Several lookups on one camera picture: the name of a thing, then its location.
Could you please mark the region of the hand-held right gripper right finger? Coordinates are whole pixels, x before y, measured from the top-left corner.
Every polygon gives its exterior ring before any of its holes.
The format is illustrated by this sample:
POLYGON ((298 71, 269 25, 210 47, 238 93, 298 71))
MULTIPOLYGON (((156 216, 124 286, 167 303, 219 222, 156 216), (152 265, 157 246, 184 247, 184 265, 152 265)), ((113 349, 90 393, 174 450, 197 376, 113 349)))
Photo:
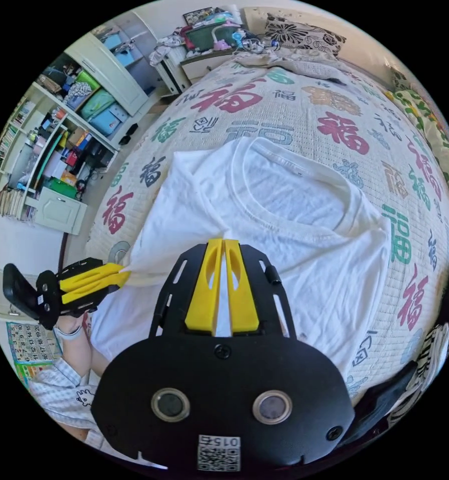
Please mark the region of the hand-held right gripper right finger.
POLYGON ((240 244, 237 240, 225 239, 223 245, 230 331, 256 332, 259 328, 259 318, 240 244))

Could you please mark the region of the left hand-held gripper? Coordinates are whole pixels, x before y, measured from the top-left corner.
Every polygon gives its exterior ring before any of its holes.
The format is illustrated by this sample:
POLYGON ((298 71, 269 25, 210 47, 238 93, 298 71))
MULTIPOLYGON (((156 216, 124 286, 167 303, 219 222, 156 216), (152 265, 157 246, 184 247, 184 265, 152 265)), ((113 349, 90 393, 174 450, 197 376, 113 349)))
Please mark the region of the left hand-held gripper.
POLYGON ((60 316, 79 318, 93 313, 105 296, 119 290, 130 272, 119 264, 88 257, 58 273, 46 270, 36 282, 37 321, 46 330, 56 326, 60 316))

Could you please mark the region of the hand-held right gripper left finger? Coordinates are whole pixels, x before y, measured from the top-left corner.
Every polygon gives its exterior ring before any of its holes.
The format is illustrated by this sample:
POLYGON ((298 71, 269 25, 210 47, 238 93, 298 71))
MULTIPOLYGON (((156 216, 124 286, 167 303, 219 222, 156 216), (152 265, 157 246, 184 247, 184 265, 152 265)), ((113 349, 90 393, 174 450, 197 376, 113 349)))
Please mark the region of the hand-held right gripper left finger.
POLYGON ((212 238, 204 246, 197 280, 185 317, 186 328, 195 333, 214 336, 220 302, 223 240, 212 238))

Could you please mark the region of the person's left hand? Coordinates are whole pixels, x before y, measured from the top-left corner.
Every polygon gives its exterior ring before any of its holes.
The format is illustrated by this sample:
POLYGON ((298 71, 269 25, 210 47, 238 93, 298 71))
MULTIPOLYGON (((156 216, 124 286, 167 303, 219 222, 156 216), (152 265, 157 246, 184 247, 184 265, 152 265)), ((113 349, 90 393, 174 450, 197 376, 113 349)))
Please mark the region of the person's left hand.
POLYGON ((79 330, 82 327, 82 323, 82 316, 63 315, 58 318, 56 328, 65 336, 69 336, 79 330))

